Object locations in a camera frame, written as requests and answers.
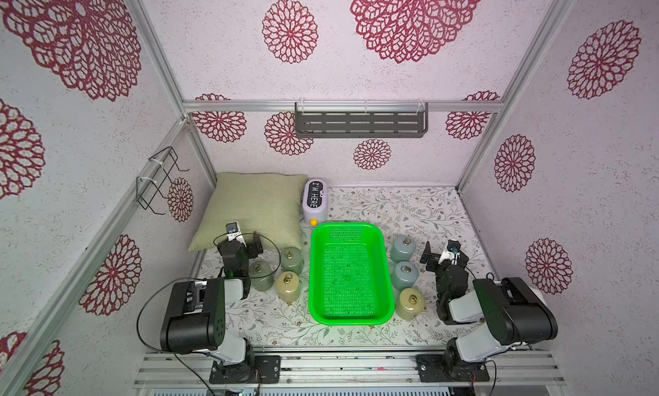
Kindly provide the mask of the grey-green canister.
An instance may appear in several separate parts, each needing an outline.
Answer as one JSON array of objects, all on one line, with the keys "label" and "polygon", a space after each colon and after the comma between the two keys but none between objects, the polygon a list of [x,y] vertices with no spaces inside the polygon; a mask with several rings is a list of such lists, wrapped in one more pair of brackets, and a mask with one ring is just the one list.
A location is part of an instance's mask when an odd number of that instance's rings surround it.
[{"label": "grey-green canister", "polygon": [[273,270],[269,263],[257,260],[250,265],[248,274],[252,288],[256,291],[266,292],[274,284]]},{"label": "grey-green canister", "polygon": [[304,268],[304,259],[298,248],[285,248],[281,251],[281,270],[293,272],[300,276]]}]

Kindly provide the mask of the blue-grey canister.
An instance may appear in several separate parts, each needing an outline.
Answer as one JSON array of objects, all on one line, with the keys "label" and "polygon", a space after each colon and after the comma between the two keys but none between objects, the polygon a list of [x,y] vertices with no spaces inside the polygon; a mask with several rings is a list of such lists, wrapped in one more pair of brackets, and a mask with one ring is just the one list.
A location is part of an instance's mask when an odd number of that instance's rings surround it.
[{"label": "blue-grey canister", "polygon": [[410,261],[416,250],[416,242],[411,236],[398,235],[391,246],[390,257],[394,263]]},{"label": "blue-grey canister", "polygon": [[397,291],[403,291],[415,285],[419,270],[416,265],[410,261],[400,261],[396,263],[391,274],[392,286]]}]

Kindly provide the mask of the beige canister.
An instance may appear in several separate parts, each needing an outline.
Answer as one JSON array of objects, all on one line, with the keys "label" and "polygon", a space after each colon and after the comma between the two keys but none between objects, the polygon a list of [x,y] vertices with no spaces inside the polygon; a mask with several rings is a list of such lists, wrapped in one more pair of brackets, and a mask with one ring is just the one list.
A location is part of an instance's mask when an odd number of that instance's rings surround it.
[{"label": "beige canister", "polygon": [[402,290],[396,301],[396,314],[404,321],[411,321],[426,308],[422,293],[410,287]]},{"label": "beige canister", "polygon": [[277,295],[284,303],[292,304],[300,298],[300,278],[295,272],[282,272],[276,278],[275,288]]}]

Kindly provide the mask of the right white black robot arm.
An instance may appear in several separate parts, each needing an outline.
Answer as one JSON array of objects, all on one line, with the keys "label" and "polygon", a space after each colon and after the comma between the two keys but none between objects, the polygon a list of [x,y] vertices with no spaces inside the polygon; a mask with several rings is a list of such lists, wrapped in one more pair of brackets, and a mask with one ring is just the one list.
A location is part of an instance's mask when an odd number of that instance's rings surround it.
[{"label": "right white black robot arm", "polygon": [[420,263],[435,275],[439,319],[448,325],[480,324],[447,342],[439,365],[451,379],[484,370],[489,358],[516,346],[557,337],[558,322],[542,293],[518,277],[472,277],[460,242],[448,241],[440,254],[426,243]]}]

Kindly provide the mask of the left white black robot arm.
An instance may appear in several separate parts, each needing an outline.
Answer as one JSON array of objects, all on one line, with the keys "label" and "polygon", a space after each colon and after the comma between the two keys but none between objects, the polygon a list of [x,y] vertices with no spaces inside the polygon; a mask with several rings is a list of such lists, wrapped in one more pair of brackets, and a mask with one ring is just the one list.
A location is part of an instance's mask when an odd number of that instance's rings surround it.
[{"label": "left white black robot arm", "polygon": [[161,326],[161,349],[170,353],[200,353],[229,370],[256,366],[252,345],[228,331],[227,306],[248,298],[252,289],[250,260],[264,252],[261,236],[244,243],[229,236],[219,244],[225,260],[223,273],[214,279],[188,279],[173,284]]}]

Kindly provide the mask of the green plastic basket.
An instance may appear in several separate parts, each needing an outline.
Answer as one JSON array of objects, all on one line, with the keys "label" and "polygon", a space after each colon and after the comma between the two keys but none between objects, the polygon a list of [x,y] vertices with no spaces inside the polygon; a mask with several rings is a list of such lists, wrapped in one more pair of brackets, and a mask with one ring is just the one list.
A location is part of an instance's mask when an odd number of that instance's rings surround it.
[{"label": "green plastic basket", "polygon": [[326,326],[378,326],[391,319],[389,260],[377,226],[326,223],[312,231],[308,307]]}]

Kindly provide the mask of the green pillow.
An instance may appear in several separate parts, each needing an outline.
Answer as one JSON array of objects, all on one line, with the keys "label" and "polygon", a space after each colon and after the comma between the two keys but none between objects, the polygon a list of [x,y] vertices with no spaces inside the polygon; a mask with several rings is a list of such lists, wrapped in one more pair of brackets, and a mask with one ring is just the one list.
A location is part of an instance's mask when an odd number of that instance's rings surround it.
[{"label": "green pillow", "polygon": [[269,238],[266,248],[301,249],[301,203],[307,180],[306,175],[217,174],[216,189],[188,250],[214,248],[214,240],[231,222],[246,234],[256,231]]}]

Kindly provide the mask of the white digital clock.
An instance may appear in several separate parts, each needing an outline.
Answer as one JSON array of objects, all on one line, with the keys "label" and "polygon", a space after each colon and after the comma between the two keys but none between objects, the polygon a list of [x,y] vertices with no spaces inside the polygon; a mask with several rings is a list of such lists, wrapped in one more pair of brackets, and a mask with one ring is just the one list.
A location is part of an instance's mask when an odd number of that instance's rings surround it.
[{"label": "white digital clock", "polygon": [[328,184],[323,179],[313,178],[305,184],[302,208],[305,223],[311,227],[328,220],[330,211]]}]

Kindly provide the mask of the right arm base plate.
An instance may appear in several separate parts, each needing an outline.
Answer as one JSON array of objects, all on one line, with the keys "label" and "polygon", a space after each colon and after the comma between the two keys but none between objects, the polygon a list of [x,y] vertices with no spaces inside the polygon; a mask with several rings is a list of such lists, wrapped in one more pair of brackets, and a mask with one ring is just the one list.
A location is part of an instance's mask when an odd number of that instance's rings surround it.
[{"label": "right arm base plate", "polygon": [[484,363],[470,363],[445,354],[418,354],[415,358],[420,381],[430,382],[489,382]]}]

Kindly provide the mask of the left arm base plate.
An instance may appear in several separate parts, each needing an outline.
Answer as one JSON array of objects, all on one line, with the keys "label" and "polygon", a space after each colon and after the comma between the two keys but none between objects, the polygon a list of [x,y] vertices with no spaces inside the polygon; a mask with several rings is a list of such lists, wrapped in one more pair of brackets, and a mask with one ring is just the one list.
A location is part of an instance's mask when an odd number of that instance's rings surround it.
[{"label": "left arm base plate", "polygon": [[220,365],[213,363],[209,383],[229,384],[277,384],[280,381],[280,356],[248,356],[241,363]]}]

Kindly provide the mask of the grey wall shelf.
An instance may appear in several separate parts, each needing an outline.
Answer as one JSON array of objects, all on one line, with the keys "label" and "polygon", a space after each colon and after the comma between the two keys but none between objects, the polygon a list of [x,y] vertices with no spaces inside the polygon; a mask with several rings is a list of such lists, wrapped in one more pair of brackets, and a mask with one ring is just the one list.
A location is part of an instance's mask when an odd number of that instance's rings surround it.
[{"label": "grey wall shelf", "polygon": [[342,111],[296,103],[293,126],[301,139],[418,139],[428,130],[428,106],[418,102],[411,110]]}]

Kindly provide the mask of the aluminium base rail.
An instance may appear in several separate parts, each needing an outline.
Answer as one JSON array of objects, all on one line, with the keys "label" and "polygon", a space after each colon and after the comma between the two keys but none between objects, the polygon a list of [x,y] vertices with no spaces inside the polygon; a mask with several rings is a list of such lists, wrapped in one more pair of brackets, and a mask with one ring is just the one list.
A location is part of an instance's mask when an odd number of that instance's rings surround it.
[{"label": "aluminium base rail", "polygon": [[[375,347],[258,347],[255,356],[280,356],[281,374],[277,384],[286,387],[474,387],[486,391],[501,387],[561,387],[564,375],[550,351],[518,350],[495,356],[485,364],[489,382],[420,381],[415,358],[418,354],[441,354],[437,346]],[[210,358],[186,355],[147,354],[137,370],[131,389],[143,394],[156,389],[222,388],[209,383],[213,367]]]}]

